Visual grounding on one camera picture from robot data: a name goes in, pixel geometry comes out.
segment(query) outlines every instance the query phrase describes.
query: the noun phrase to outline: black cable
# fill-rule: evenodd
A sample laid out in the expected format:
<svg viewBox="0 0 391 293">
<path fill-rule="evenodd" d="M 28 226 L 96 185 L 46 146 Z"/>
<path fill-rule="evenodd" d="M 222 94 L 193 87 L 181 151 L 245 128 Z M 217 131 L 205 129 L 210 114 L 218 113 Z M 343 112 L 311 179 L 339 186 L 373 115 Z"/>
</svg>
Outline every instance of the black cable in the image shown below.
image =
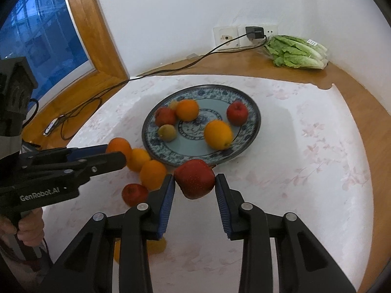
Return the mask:
<svg viewBox="0 0 391 293">
<path fill-rule="evenodd" d="M 35 103 L 35 111 L 34 111 L 33 115 L 26 122 L 24 122 L 24 124 L 22 125 L 22 129 L 24 129 L 24 127 L 27 126 L 31 122 L 31 120 L 35 117 L 35 115 L 37 114 L 38 109 L 40 107 L 40 104 L 38 103 L 38 100 L 36 100 L 34 98 L 31 98 L 29 102 L 34 102 Z"/>
<path fill-rule="evenodd" d="M 73 118 L 73 117 L 76 117 L 88 104 L 90 104 L 91 102 L 94 102 L 95 100 L 99 100 L 99 105 L 97 106 L 97 108 L 95 109 L 95 111 L 93 112 L 93 114 L 95 112 L 97 112 L 97 110 L 102 106 L 102 97 L 104 95 L 106 95 L 108 92 L 110 92 L 111 90 L 117 88 L 117 87 L 120 87 L 122 85 L 125 85 L 127 84 L 128 82 L 131 82 L 131 81 L 134 81 L 134 80 L 139 80 L 139 79 L 142 79 L 142 78 L 145 78 L 145 77 L 150 77 L 150 76 L 153 76 L 153 75 L 157 75 L 157 74 L 162 74 L 162 73 L 171 73 L 171 72 L 174 72 L 174 71 L 180 71 L 180 70 L 183 70 L 183 69 L 186 69 L 186 68 L 189 68 L 191 66 L 194 66 L 195 64 L 197 64 L 198 62 L 200 62 L 201 60 L 203 60 L 204 58 L 212 55 L 212 54 L 217 54 L 217 53 L 235 53 L 235 52 L 244 52 L 244 51 L 247 51 L 247 50 L 253 50 L 255 48 L 259 48 L 259 47 L 262 47 L 266 44 L 267 42 L 267 37 L 265 37 L 265 40 L 263 43 L 259 44 L 259 45 L 256 45 L 254 47 L 249 47 L 249 48 L 244 48 L 244 49 L 241 49 L 241 50 L 237 50 L 237 51 L 226 51 L 226 52 L 215 52 L 215 50 L 219 49 L 221 46 L 224 46 L 232 41 L 235 41 L 237 39 L 240 39 L 244 36 L 246 36 L 247 34 L 243 34 L 241 36 L 238 36 L 234 39 L 231 39 L 231 40 L 228 40 L 218 46 L 216 46 L 214 49 L 212 49 L 210 52 L 206 53 L 205 55 L 203 55 L 202 57 L 198 58 L 197 60 L 195 60 L 194 62 L 191 62 L 185 66 L 182 66 L 180 68 L 174 68 L 174 69 L 161 69 L 161 70 L 158 70 L 158 71 L 155 71 L 155 72 L 152 72 L 152 73 L 149 73 L 149 74 L 146 74 L 146 75 L 143 75 L 143 76 L 140 76 L 140 77 L 136 77 L 136 78 L 133 78 L 133 79 L 127 79 L 127 80 L 124 80 L 116 85 L 113 85 L 111 87 L 108 87 L 102 91 L 100 91 L 99 93 L 97 93 L 96 95 L 94 95 L 93 97 L 91 97 L 90 99 L 86 100 L 85 102 L 83 102 L 82 104 L 80 104 L 79 106 L 75 107 L 74 109 L 72 109 L 71 111 L 67 112 L 66 114 L 62 115 L 61 117 L 59 117 L 59 121 L 57 122 L 56 126 L 54 126 L 52 129 L 51 129 L 51 132 L 53 132 L 54 129 L 58 128 L 59 126 L 61 126 L 61 129 L 60 129 L 60 136 L 61 136 L 61 139 L 63 139 L 64 141 L 67 141 L 67 140 L 70 140 L 72 139 L 75 135 L 73 134 L 72 136 L 70 137 L 65 137 L 64 134 L 63 134 L 63 129 L 64 129 L 64 123 L 69 120 L 70 118 Z"/>
<path fill-rule="evenodd" d="M 50 257 L 50 254 L 49 254 L 49 247 L 48 247 L 48 244 L 46 243 L 45 238 L 43 239 L 43 242 L 45 243 L 46 252 L 47 252 L 48 256 Z"/>
<path fill-rule="evenodd" d="M 247 48 L 242 48 L 240 50 L 237 50 L 237 51 L 220 51 L 220 52 L 214 52 L 213 54 L 233 54 L 234 52 L 244 52 L 244 51 L 249 51 L 249 50 L 254 50 L 255 48 L 259 48 L 259 47 L 262 47 L 262 46 L 265 46 L 265 44 L 267 43 L 267 37 L 265 37 L 265 40 L 264 42 L 256 45 L 256 46 L 252 46 L 252 47 L 247 47 Z"/>
</svg>

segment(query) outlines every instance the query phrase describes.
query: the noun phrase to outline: screw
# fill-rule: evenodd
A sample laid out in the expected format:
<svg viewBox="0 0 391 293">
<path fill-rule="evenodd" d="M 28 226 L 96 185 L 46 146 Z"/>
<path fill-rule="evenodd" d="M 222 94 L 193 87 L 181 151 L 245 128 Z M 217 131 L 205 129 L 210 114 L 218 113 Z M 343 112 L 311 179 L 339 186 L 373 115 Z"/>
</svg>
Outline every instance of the screw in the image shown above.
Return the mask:
<svg viewBox="0 0 391 293">
<path fill-rule="evenodd" d="M 92 216 L 92 219 L 95 221 L 100 221 L 104 218 L 104 215 L 101 212 L 97 212 L 95 215 Z"/>
<path fill-rule="evenodd" d="M 241 204 L 240 207 L 242 207 L 242 209 L 244 209 L 244 210 L 251 210 L 251 209 L 253 209 L 253 204 L 243 203 L 243 204 Z"/>
<path fill-rule="evenodd" d="M 140 203 L 137 205 L 138 210 L 147 210 L 148 209 L 148 204 L 146 203 Z"/>
<path fill-rule="evenodd" d="M 288 212 L 285 217 L 289 220 L 289 221 L 295 221 L 297 219 L 297 216 L 292 213 L 292 212 Z"/>
</svg>

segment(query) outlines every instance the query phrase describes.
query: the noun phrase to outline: white tablecloth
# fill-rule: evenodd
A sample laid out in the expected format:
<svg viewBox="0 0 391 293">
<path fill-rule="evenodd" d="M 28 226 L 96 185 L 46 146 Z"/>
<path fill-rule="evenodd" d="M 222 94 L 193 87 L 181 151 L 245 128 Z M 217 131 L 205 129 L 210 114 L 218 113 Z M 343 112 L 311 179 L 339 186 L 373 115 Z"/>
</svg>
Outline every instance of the white tablecloth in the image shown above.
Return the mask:
<svg viewBox="0 0 391 293">
<path fill-rule="evenodd" d="M 358 288 L 371 247 L 372 187 L 360 134 L 335 86 L 324 91 L 310 84 L 241 76 L 149 77 L 114 95 L 68 147 L 104 144 L 117 136 L 142 147 L 141 128 L 149 111 L 175 91 L 201 84 L 244 91 L 262 117 L 252 145 L 214 172 L 224 173 L 231 188 L 265 212 L 297 213 Z M 139 182 L 138 175 L 124 168 L 92 178 L 80 187 L 77 199 L 45 208 L 52 258 L 59 257 L 94 213 L 125 212 L 121 191 L 132 182 Z M 154 292 L 238 291 L 242 242 L 224 234 L 214 193 L 188 200 L 177 189 L 165 238 L 165 252 L 150 258 Z M 115 291 L 117 274 L 115 263 Z"/>
</svg>

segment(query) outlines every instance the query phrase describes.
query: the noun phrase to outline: wall socket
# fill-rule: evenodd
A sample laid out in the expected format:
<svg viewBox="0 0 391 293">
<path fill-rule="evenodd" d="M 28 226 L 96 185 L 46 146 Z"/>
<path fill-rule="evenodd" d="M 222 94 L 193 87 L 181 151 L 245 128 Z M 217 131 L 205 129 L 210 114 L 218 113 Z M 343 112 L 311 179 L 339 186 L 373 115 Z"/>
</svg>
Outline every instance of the wall socket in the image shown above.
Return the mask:
<svg viewBox="0 0 391 293">
<path fill-rule="evenodd" d="M 215 36 L 216 46 L 239 36 L 237 26 L 217 27 L 213 29 L 213 34 Z M 240 47 L 240 41 L 235 40 L 233 42 L 221 46 L 218 50 L 228 50 L 230 48 L 239 48 L 239 47 Z"/>
<path fill-rule="evenodd" d="M 246 26 L 261 26 L 265 31 L 267 37 L 278 35 L 278 25 L 275 24 L 245 24 L 239 26 L 221 26 L 213 29 L 216 46 L 234 39 L 235 37 L 246 34 Z M 242 37 L 239 40 L 235 40 L 219 48 L 219 50 L 228 50 L 232 48 L 241 48 L 254 46 L 259 40 L 249 40 L 246 37 Z"/>
</svg>

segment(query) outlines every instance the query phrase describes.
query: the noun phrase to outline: white wall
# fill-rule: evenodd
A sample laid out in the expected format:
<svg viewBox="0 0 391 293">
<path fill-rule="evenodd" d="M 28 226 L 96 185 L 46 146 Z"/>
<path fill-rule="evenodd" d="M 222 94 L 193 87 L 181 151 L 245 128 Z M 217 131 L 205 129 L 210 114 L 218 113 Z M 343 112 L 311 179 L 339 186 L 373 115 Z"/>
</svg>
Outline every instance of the white wall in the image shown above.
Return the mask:
<svg viewBox="0 0 391 293">
<path fill-rule="evenodd" d="M 309 37 L 391 112 L 391 28 L 373 0 L 99 0 L 130 75 L 202 54 L 213 28 L 278 24 Z"/>
</svg>

